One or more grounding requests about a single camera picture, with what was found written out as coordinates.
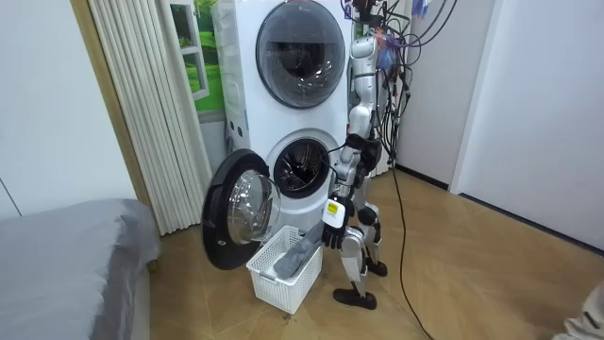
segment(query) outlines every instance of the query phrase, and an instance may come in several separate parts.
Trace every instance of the gray bedsheet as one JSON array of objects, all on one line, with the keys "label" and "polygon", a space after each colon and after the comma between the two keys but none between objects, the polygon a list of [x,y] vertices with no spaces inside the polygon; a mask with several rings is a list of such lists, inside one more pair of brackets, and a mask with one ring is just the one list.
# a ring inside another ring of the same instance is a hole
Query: gray bedsheet
[{"label": "gray bedsheet", "polygon": [[129,339],[136,279],[158,255],[153,216],[135,200],[0,223],[0,339]]}]

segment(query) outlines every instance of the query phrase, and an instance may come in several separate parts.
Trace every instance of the stacked washer dryer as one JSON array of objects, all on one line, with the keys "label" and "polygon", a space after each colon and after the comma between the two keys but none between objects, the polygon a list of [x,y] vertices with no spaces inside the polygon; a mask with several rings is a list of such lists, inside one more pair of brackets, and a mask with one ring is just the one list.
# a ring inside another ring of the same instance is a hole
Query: stacked washer dryer
[{"label": "stacked washer dryer", "polygon": [[338,0],[219,0],[212,8],[234,149],[250,149],[281,193],[276,227],[321,220],[347,125],[351,22]]}]

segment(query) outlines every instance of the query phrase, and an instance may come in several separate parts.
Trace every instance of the wooden floor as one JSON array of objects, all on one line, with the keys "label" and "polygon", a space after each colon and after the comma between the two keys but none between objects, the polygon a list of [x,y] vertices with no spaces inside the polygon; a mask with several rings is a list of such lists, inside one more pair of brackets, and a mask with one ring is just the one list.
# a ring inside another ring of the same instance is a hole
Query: wooden floor
[{"label": "wooden floor", "polygon": [[[549,339],[604,279],[604,261],[498,212],[397,172],[409,230],[404,281],[436,340]],[[402,224],[392,174],[373,181],[387,278],[368,275],[373,312],[331,297],[349,287],[336,251],[295,315],[254,297],[246,269],[224,272],[203,253],[199,228],[162,239],[152,274],[152,339],[424,339],[398,275]]]}]

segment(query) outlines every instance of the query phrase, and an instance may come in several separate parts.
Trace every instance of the open washing machine door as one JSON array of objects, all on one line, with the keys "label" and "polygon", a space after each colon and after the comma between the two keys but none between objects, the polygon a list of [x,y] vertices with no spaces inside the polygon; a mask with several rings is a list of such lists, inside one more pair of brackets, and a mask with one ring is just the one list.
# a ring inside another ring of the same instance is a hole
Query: open washing machine door
[{"label": "open washing machine door", "polygon": [[248,149],[232,152],[216,170],[204,201],[201,236],[217,268],[245,264],[273,235],[281,197],[269,177],[266,162]]}]

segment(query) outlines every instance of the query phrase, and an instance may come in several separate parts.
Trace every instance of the washing machine door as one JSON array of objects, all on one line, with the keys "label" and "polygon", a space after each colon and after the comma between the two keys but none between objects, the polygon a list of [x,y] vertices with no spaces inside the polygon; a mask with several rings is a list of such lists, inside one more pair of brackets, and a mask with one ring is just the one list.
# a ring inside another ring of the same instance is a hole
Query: washing machine door
[{"label": "washing machine door", "polygon": [[214,174],[202,212],[202,239],[210,262],[230,270],[252,258],[272,236],[281,203],[266,162],[255,152],[232,152]]},{"label": "washing machine door", "polygon": [[342,30],[319,3],[284,2],[260,27],[256,63],[264,86],[277,101],[295,109],[314,107],[329,98],[342,78],[346,66]]}]

